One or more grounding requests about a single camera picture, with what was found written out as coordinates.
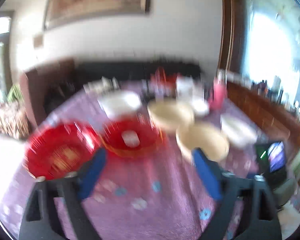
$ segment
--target white wall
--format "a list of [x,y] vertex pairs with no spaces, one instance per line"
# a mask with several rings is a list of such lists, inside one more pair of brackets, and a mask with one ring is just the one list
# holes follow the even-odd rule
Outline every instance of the white wall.
[[35,51],[45,5],[46,0],[22,0],[16,9],[10,43],[14,82],[38,62],[67,56],[176,56],[200,62],[210,77],[216,72],[222,0],[152,0],[149,15],[95,17],[46,31],[43,49]]

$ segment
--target red basket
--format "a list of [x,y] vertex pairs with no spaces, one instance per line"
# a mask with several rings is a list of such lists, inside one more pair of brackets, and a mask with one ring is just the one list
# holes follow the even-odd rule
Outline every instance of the red basket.
[[35,178],[62,178],[80,169],[101,145],[90,125],[62,123],[30,138],[23,166]]
[[[125,132],[132,132],[138,136],[137,146],[132,147],[126,144],[122,137]],[[164,141],[161,130],[155,127],[149,118],[141,114],[105,125],[101,139],[109,152],[125,158],[136,158],[151,153]]]

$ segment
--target white container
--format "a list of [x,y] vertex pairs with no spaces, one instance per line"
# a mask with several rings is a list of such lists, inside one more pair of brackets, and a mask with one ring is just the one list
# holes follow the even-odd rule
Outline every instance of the white container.
[[194,81],[189,77],[177,77],[176,90],[178,96],[192,95],[194,90]]
[[198,117],[204,117],[209,114],[209,104],[201,97],[178,97],[178,101],[189,104],[192,107],[194,114]]
[[254,144],[258,134],[248,124],[228,114],[221,115],[221,130],[228,137],[230,143],[242,149],[248,144]]
[[207,158],[215,162],[222,161],[229,153],[226,136],[209,123],[198,122],[180,126],[176,139],[182,156],[191,164],[194,164],[192,150],[195,148],[201,148]]
[[272,85],[271,90],[273,90],[273,91],[279,91],[280,84],[281,84],[281,78],[279,78],[278,76],[274,76],[273,85]]
[[140,96],[132,91],[118,90],[98,99],[100,107],[109,119],[116,119],[122,115],[133,114],[141,106]]
[[148,104],[152,122],[168,133],[175,133],[180,125],[194,122],[194,111],[183,102],[176,100],[152,101]]

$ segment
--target cream bowl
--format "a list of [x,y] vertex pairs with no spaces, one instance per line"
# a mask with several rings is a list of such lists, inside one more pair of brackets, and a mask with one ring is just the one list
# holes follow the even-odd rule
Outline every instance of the cream bowl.
[[148,104],[152,122],[168,133],[175,133],[180,125],[194,122],[194,111],[185,103],[176,100],[152,101]]
[[207,158],[215,162],[224,160],[229,153],[226,136],[206,122],[180,126],[176,132],[176,139],[182,156],[191,164],[194,164],[191,151],[195,148],[201,148]]

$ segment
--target wooden sideboard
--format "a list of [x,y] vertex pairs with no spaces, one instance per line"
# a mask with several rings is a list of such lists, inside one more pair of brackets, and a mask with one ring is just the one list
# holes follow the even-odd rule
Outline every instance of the wooden sideboard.
[[228,98],[270,139],[284,140],[290,164],[300,149],[300,123],[284,108],[238,84],[228,82]]

